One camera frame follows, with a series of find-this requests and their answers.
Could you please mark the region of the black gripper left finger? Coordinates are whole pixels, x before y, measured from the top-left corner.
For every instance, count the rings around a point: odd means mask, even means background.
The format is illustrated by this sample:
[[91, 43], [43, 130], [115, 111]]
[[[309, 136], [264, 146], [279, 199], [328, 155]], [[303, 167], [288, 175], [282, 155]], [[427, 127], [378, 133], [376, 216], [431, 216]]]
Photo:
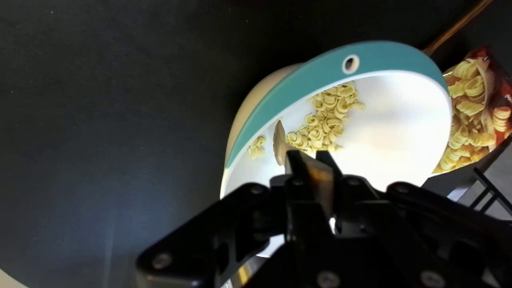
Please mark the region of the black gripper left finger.
[[314, 200], [306, 165], [299, 151], [290, 151], [287, 160], [293, 171], [287, 181], [288, 240], [295, 247], [301, 288], [341, 288], [330, 219]]

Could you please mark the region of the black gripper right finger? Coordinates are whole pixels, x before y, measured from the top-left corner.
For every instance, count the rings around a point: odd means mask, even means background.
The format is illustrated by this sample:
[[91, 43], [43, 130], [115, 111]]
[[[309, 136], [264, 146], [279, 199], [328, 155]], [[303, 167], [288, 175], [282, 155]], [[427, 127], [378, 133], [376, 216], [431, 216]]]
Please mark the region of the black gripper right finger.
[[397, 285], [423, 288], [427, 247], [389, 200], [389, 194], [376, 191], [360, 176], [344, 176], [327, 151], [320, 151], [315, 159], [333, 170], [333, 211], [339, 235], [375, 239], [378, 250], [371, 259], [384, 261], [378, 274], [391, 277]]

